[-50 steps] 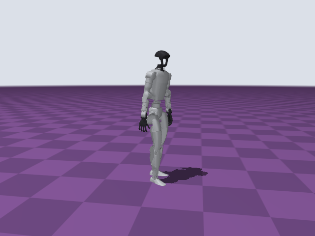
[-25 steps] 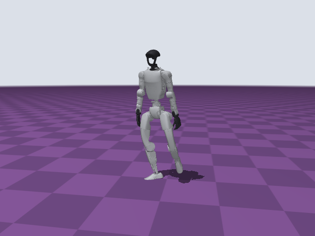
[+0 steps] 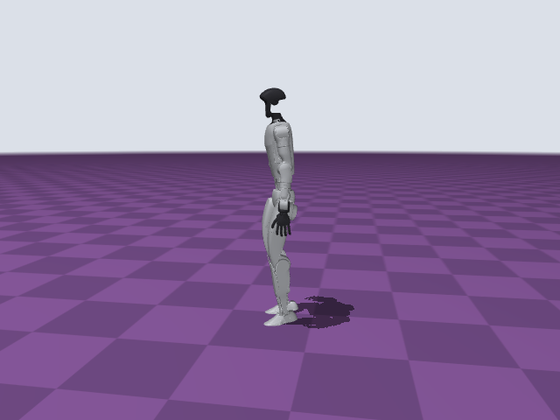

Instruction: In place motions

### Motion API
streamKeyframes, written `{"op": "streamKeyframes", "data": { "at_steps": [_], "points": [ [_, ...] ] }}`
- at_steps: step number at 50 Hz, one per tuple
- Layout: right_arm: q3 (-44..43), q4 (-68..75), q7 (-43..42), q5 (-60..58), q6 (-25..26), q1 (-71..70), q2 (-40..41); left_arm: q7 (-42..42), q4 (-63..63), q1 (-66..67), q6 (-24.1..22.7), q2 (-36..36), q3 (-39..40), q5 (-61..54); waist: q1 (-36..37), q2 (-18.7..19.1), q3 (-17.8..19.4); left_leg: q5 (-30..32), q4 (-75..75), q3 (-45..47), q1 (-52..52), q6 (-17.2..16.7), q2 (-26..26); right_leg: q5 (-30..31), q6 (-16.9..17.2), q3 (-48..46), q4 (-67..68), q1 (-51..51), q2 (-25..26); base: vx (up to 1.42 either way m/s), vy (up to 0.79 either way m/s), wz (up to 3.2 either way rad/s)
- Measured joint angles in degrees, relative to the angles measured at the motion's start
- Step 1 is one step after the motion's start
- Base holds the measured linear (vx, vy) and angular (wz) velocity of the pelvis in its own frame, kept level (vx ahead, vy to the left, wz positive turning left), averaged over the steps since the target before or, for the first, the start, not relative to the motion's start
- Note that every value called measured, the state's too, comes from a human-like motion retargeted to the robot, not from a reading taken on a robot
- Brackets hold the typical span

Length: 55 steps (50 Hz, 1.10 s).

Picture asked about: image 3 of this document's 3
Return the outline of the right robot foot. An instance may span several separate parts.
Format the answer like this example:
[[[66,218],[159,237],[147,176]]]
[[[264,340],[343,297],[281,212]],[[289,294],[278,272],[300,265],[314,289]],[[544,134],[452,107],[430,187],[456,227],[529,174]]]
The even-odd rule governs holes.
[[[289,303],[287,302],[287,311],[296,311],[296,310],[298,310],[298,305],[294,300],[289,301]],[[282,311],[282,307],[281,307],[281,311]],[[265,311],[265,313],[278,314],[279,313],[278,304],[276,306],[274,306],[273,308]]]

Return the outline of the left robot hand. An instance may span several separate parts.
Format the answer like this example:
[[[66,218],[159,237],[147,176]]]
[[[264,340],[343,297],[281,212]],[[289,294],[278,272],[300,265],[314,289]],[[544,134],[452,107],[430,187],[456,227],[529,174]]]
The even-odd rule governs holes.
[[[290,211],[290,202],[288,202],[288,210],[280,210],[279,208],[279,204],[280,201],[278,203],[278,212],[280,212],[276,218],[274,219],[271,228],[274,228],[275,224],[277,224],[276,226],[276,235],[278,235],[278,230],[279,230],[279,226],[280,226],[280,235],[283,236],[283,231],[284,231],[284,235],[287,236],[286,234],[286,225],[288,225],[288,233],[289,235],[291,235],[291,228],[290,228],[290,217],[287,214]]]

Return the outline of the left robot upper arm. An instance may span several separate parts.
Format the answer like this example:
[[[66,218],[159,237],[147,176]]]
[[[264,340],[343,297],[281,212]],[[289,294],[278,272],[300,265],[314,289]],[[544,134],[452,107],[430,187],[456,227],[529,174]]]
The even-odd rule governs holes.
[[[291,147],[290,147],[290,131],[285,125],[278,125],[273,129],[273,135],[276,140],[278,155],[282,159],[281,164],[288,164],[292,170],[292,160],[291,160]],[[279,167],[277,167],[277,172],[280,174]]]

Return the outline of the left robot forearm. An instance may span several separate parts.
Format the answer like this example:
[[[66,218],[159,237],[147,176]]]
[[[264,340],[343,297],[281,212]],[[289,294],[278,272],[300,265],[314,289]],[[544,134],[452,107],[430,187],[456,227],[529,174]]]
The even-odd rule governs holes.
[[[291,189],[289,188],[291,188],[292,183],[291,167],[288,164],[281,164],[279,171],[281,175],[281,178],[278,180],[280,183],[279,190],[281,191],[279,193],[279,208],[280,210],[288,210],[288,202],[291,197],[291,194],[289,193]]]

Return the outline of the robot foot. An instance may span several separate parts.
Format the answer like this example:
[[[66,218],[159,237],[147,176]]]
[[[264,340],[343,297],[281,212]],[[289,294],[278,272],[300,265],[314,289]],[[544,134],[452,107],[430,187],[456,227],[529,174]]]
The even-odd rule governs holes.
[[[287,302],[287,311],[296,311],[296,310],[298,310],[298,305],[294,300],[289,301],[289,303]],[[282,311],[282,307],[281,307],[281,311]],[[273,308],[265,311],[265,313],[278,314],[279,313],[278,304],[276,306],[274,306]]]
[[[296,321],[298,319],[298,317],[297,317],[297,315],[294,311],[287,311],[287,313],[288,313],[287,315],[286,315],[286,313],[284,314],[286,316],[284,316],[284,315],[280,316],[279,313],[278,313],[276,316],[274,316],[270,320],[266,321],[264,323],[264,325],[265,326],[280,326],[282,324],[290,323],[290,322]]]

